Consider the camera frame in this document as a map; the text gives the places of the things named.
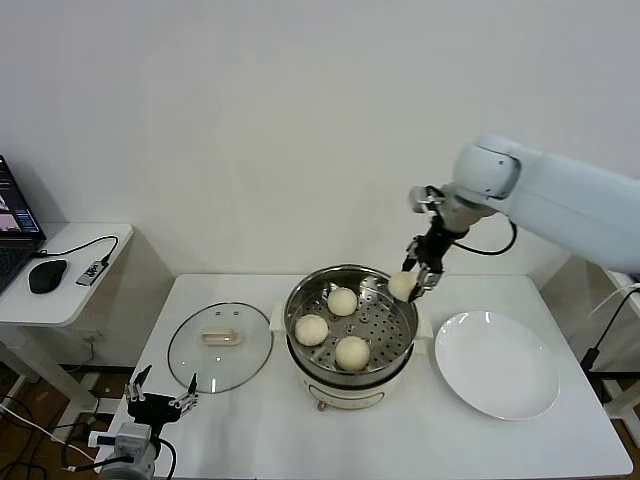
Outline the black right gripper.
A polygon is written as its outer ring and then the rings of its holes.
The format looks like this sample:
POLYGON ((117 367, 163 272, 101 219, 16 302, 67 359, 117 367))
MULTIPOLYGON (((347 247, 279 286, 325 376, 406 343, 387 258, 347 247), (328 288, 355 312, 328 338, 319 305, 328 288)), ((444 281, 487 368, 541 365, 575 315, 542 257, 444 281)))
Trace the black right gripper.
POLYGON ((453 236, 440 224, 432 224, 424 235, 412 239, 406 248, 402 271, 409 272, 418 263, 420 268, 407 302, 412 303, 432 291, 443 273, 443 257, 453 244, 453 236))

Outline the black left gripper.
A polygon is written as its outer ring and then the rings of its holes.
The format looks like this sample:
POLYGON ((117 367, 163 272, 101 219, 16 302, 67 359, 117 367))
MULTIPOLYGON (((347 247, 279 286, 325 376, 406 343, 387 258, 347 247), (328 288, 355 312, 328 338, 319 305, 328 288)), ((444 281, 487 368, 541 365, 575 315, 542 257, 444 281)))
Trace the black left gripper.
POLYGON ((143 385, 151 368, 152 366, 148 365, 126 384, 127 413, 139 424, 164 426, 175 423, 176 410, 181 414, 187 414, 197 404, 197 374, 193 374, 186 392, 177 398, 160 394, 144 394, 143 385))

